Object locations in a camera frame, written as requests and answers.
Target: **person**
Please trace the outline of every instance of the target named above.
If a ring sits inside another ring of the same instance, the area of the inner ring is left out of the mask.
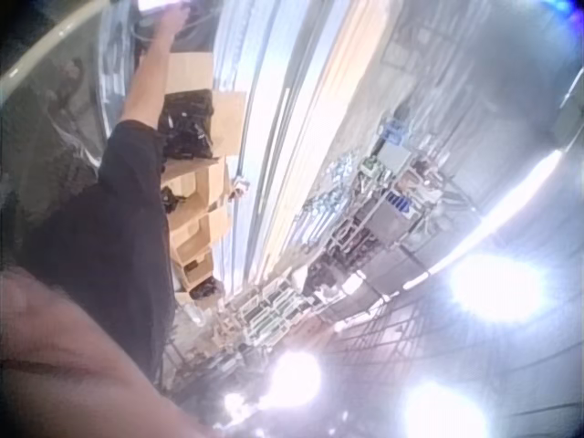
[[[151,385],[173,319],[156,132],[179,6],[162,17],[98,182],[0,277],[0,418],[10,436],[208,436]]]

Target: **stacked cardboard boxes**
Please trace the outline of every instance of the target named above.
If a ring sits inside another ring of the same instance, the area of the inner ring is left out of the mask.
[[[211,89],[213,54],[172,54],[167,94]],[[213,158],[168,160],[162,187],[185,200],[168,215],[171,259],[185,292],[213,275],[211,246],[230,226],[227,199],[231,192],[225,157],[239,154],[242,140],[245,93],[213,92],[211,119]]]

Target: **bright light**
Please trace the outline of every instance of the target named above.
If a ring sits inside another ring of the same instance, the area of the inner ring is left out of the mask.
[[[269,393],[260,401],[260,409],[294,408],[307,404],[320,390],[317,360],[303,352],[285,353],[277,362]]]
[[[234,412],[241,410],[242,406],[245,404],[244,396],[237,393],[231,393],[225,395],[224,398],[225,409],[233,417]]]
[[[345,321],[338,321],[335,322],[333,329],[335,330],[335,333],[340,333],[345,327],[347,327],[347,323]]]
[[[426,281],[426,279],[428,279],[429,276],[430,274],[424,272],[423,274],[417,276],[414,280],[405,282],[403,284],[403,290],[410,290],[411,288],[418,286],[420,283]]]
[[[365,275],[361,272],[360,274],[351,274],[347,281],[343,283],[343,290],[347,295],[353,295],[357,289],[363,284],[363,278]]]
[[[468,311],[492,321],[521,321],[542,305],[537,271],[515,260],[471,255],[454,268],[454,299]]]
[[[405,290],[419,285],[430,276],[438,274],[447,266],[467,254],[471,249],[483,242],[486,237],[494,233],[503,226],[509,219],[515,216],[544,184],[549,175],[558,166],[562,158],[561,151],[553,151],[529,173],[516,188],[511,190],[489,214],[483,222],[478,225],[474,231],[469,234],[449,255],[439,261],[437,264],[428,269],[427,273],[417,276],[415,279],[406,282],[403,285]]]
[[[486,420],[471,401],[435,383],[413,390],[406,405],[408,438],[486,438]]]
[[[145,12],[157,7],[164,7],[180,2],[181,0],[138,0],[138,9]]]

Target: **blue light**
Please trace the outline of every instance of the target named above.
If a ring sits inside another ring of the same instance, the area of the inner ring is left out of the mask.
[[[568,0],[543,0],[543,3],[550,5],[563,15],[569,16],[574,12],[574,5]]]
[[[574,6],[570,2],[556,2],[556,9],[564,14],[571,14]]]

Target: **black sleeve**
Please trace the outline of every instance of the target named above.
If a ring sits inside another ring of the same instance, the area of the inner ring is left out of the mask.
[[[99,167],[99,184],[123,202],[161,202],[162,136],[136,120],[118,123]]]

